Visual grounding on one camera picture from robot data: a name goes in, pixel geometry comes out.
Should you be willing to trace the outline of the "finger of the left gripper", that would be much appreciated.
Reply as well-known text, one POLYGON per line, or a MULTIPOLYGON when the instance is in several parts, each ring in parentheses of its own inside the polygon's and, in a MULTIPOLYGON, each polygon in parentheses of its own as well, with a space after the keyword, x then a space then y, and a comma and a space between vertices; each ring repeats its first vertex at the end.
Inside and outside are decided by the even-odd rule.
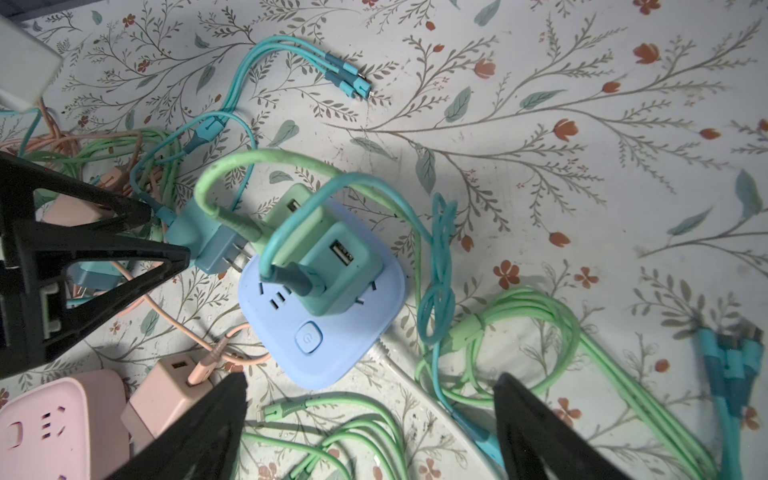
POLYGON ((97 249, 27 244, 19 265, 1 262, 1 376, 58 359, 190 260, 187 247, 137 239, 97 249))
POLYGON ((116 237, 140 227, 151 218, 149 205, 64 174, 46 169, 19 157, 1 155, 1 238, 9 240, 22 225, 29 225, 35 235, 44 239, 62 239, 67 234, 82 234, 88 240, 116 237), (34 192, 49 190, 110 208, 114 216, 106 220, 66 227, 36 220, 34 192))

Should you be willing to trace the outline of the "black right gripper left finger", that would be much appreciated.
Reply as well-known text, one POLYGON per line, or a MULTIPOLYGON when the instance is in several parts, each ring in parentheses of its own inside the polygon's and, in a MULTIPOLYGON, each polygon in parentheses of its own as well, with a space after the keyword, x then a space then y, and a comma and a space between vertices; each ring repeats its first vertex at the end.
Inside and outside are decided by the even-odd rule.
POLYGON ((220 381, 111 479, 233 479, 247 412, 247 380, 220 381))

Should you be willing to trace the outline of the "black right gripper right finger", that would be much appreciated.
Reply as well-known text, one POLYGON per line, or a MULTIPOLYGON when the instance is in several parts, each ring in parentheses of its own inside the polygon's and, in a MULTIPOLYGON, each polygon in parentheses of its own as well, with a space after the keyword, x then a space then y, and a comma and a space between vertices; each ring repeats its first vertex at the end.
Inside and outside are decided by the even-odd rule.
POLYGON ((625 479, 514 376, 494 385, 497 437, 511 479, 625 479))

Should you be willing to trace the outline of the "pink USB charger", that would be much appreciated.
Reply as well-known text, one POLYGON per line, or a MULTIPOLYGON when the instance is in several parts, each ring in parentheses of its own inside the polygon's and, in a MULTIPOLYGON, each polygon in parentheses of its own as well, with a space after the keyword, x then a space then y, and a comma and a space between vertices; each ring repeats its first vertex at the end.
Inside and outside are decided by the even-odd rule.
POLYGON ((121 421, 137 455, 213 389, 209 380, 190 385, 197 365, 186 354, 161 358, 129 398, 121 421))

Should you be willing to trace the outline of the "pink power strip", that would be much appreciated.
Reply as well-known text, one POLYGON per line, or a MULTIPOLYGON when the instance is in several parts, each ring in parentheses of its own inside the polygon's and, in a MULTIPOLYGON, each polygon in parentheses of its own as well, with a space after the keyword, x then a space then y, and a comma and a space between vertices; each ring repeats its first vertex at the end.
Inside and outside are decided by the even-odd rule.
POLYGON ((1 409, 3 479, 104 479, 128 462, 120 376, 95 370, 41 385, 1 409))

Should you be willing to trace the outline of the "blue power strip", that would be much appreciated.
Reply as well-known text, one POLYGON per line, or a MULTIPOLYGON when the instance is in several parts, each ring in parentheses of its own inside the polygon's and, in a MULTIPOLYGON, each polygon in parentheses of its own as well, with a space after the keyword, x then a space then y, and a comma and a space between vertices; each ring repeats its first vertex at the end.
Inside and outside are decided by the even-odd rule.
POLYGON ((384 262, 382 273, 347 311, 311 315, 290 290, 260 280, 257 256, 238 283, 238 302, 253 332, 285 374, 308 390, 327 388, 349 372, 393 322, 406 294, 406 275, 389 248, 338 201, 328 199, 325 206, 384 262))

